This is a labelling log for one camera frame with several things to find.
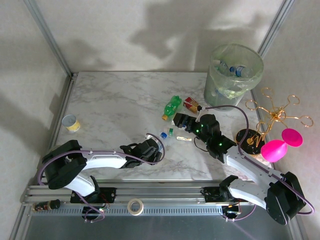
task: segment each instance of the metal frame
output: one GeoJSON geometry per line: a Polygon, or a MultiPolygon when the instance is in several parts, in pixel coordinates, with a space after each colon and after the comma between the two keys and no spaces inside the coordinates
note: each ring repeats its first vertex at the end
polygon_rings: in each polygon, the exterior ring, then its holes
{"type": "Polygon", "coordinates": [[[71,97],[71,93],[72,93],[72,91],[74,89],[77,77],[78,77],[77,74],[73,74],[73,76],[70,79],[70,81],[66,82],[65,88],[62,90],[61,94],[63,95],[63,100],[62,100],[62,104],[61,104],[59,112],[58,112],[58,117],[56,118],[55,123],[54,123],[54,129],[53,129],[53,132],[52,132],[51,137],[50,137],[48,150],[50,150],[52,147],[54,147],[56,145],[56,143],[57,143],[59,132],[60,132],[61,125],[62,125],[62,118],[66,114],[66,111],[67,111],[67,108],[68,108],[68,104],[69,104],[69,100],[70,100],[70,97],[71,97]]]}
{"type": "MultiPolygon", "coordinates": [[[[98,181],[100,188],[116,188],[116,197],[112,206],[127,205],[134,198],[142,200],[146,206],[196,206],[228,205],[228,202],[206,203],[200,191],[204,187],[218,187],[218,181],[98,181]]],[[[32,185],[27,188],[23,206],[33,203],[60,199],[66,206],[70,203],[72,191],[67,188],[51,190],[47,185],[32,185]]]]}
{"type": "Polygon", "coordinates": [[[48,43],[49,47],[51,48],[52,53],[56,57],[57,61],[61,65],[61,67],[64,69],[65,73],[69,76],[69,78],[72,77],[72,72],[62,55],[61,51],[59,50],[59,47],[55,41],[55,38],[53,37],[48,25],[46,24],[46,21],[44,17],[42,16],[36,2],[34,0],[23,0],[26,7],[28,8],[29,12],[31,13],[35,23],[37,24],[38,28],[42,32],[42,35],[46,42],[48,43]]]}
{"type": "MultiPolygon", "coordinates": [[[[264,58],[264,56],[267,54],[273,40],[275,39],[277,33],[279,32],[280,27],[283,25],[284,20],[288,16],[290,10],[292,9],[293,4],[296,0],[284,0],[280,6],[279,11],[277,12],[271,27],[269,28],[268,32],[266,33],[262,44],[260,45],[258,49],[258,54],[264,58]]],[[[257,101],[257,94],[256,90],[251,90],[251,96],[254,101],[257,101]]],[[[261,109],[256,110],[256,114],[258,116],[259,120],[264,120],[263,113],[261,112],[261,109]]],[[[266,127],[264,125],[261,125],[262,131],[266,131],[266,127]]],[[[266,136],[266,141],[270,141],[268,135],[266,136]]]]}
{"type": "Polygon", "coordinates": [[[31,221],[31,207],[22,206],[14,224],[9,240],[23,240],[26,238],[31,221]]]}
{"type": "MultiPolygon", "coordinates": [[[[132,207],[132,210],[138,210],[137,207],[132,207]]],[[[32,217],[43,217],[43,216],[74,216],[80,217],[82,213],[82,206],[61,206],[59,209],[51,211],[39,211],[32,212],[32,217]]],[[[112,205],[111,208],[105,210],[107,217],[114,216],[131,216],[126,205],[112,205]]],[[[222,215],[222,206],[217,205],[198,205],[198,206],[184,206],[184,205],[172,205],[172,206],[143,206],[143,216],[212,216],[222,215]]],[[[98,216],[98,213],[90,213],[89,216],[98,216]]]]}

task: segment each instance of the gold metal stand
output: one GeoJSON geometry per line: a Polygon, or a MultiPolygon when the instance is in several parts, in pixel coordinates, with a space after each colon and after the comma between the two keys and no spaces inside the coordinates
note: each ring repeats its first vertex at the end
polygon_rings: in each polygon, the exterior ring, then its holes
{"type": "Polygon", "coordinates": [[[266,122],[264,121],[259,121],[258,124],[256,125],[256,134],[250,138],[247,139],[247,143],[249,145],[253,145],[254,142],[255,143],[255,147],[257,148],[260,141],[264,141],[266,138],[266,135],[271,131],[273,125],[275,124],[275,122],[280,122],[282,123],[286,128],[288,128],[288,126],[285,123],[286,119],[309,119],[310,124],[307,125],[305,124],[303,121],[301,121],[302,125],[304,125],[306,128],[312,127],[314,125],[314,121],[312,120],[312,118],[310,116],[306,116],[306,115],[302,115],[300,117],[297,116],[287,116],[286,114],[286,110],[285,108],[287,106],[289,106],[291,103],[293,105],[298,105],[300,104],[300,99],[296,96],[296,95],[289,95],[287,97],[288,103],[286,105],[282,105],[282,106],[275,106],[274,105],[274,101],[272,99],[272,96],[274,95],[274,91],[269,88],[269,87],[264,87],[261,89],[261,93],[262,95],[266,96],[267,98],[269,98],[271,100],[271,104],[272,104],[272,109],[271,110],[267,110],[262,106],[259,106],[258,103],[254,100],[248,100],[245,102],[245,106],[250,109],[251,111],[257,110],[257,109],[262,109],[263,111],[265,111],[267,114],[265,116],[265,119],[267,120],[266,122]],[[256,107],[255,108],[250,108],[248,106],[248,103],[251,102],[253,103],[256,107]],[[262,131],[262,124],[266,124],[267,128],[265,131],[262,131]]]}

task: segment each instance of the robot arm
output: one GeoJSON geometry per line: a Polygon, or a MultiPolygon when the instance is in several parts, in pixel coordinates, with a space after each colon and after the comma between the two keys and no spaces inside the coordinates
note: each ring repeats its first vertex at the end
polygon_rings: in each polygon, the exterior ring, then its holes
{"type": "Polygon", "coordinates": [[[269,215],[282,225],[287,224],[306,205],[272,176],[284,180],[303,196],[299,181],[294,174],[291,172],[283,174],[265,166],[245,152],[240,154],[237,144],[222,135],[215,115],[205,114],[195,118],[177,113],[173,122],[178,128],[185,127],[187,132],[194,133],[202,140],[213,158],[239,170],[255,183],[241,180],[234,175],[227,177],[220,184],[220,193],[226,202],[239,198],[254,203],[266,209],[269,215]]]}
{"type": "MultiPolygon", "coordinates": [[[[153,139],[147,139],[142,143],[133,143],[128,146],[120,146],[125,154],[140,158],[150,164],[159,162],[162,153],[159,145],[153,139]]],[[[52,158],[70,151],[82,151],[77,140],[70,140],[51,151],[43,159],[45,164],[52,158]]],[[[44,170],[49,189],[68,188],[79,193],[83,197],[99,194],[99,186],[93,176],[86,176],[83,172],[92,168],[134,168],[142,162],[119,153],[99,153],[98,151],[83,151],[83,153],[71,153],[60,157],[50,163],[44,170]]]]}

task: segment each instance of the small bottle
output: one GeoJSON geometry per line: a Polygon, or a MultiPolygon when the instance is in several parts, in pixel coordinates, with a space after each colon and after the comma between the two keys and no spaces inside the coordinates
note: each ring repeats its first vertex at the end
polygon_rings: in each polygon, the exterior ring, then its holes
{"type": "Polygon", "coordinates": [[[181,102],[182,99],[179,96],[173,96],[170,102],[168,102],[164,107],[164,114],[162,115],[162,119],[166,121],[168,120],[168,117],[173,116],[176,113],[181,102]]]}
{"type": "Polygon", "coordinates": [[[230,67],[230,72],[235,74],[239,78],[250,79],[254,76],[254,71],[251,68],[245,66],[232,66],[230,67]]]}
{"type": "Polygon", "coordinates": [[[214,62],[216,62],[215,64],[215,68],[222,74],[225,75],[226,77],[231,77],[231,73],[229,70],[228,65],[226,64],[226,62],[222,61],[222,60],[215,60],[214,62]]]}
{"type": "Polygon", "coordinates": [[[192,141],[192,134],[182,130],[180,128],[173,128],[173,127],[165,127],[164,134],[166,134],[169,138],[173,138],[173,139],[177,139],[177,140],[181,140],[181,141],[188,141],[191,142],[192,141]]]}

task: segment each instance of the green plastic bottle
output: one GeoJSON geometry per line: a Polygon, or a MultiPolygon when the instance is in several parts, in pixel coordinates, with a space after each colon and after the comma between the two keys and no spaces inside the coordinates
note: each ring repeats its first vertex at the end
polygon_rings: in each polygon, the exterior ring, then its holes
{"type": "Polygon", "coordinates": [[[179,105],[181,104],[181,102],[182,102],[182,99],[179,96],[173,96],[170,102],[168,102],[167,105],[165,105],[162,119],[166,121],[168,117],[171,117],[172,115],[174,115],[179,105]]]}

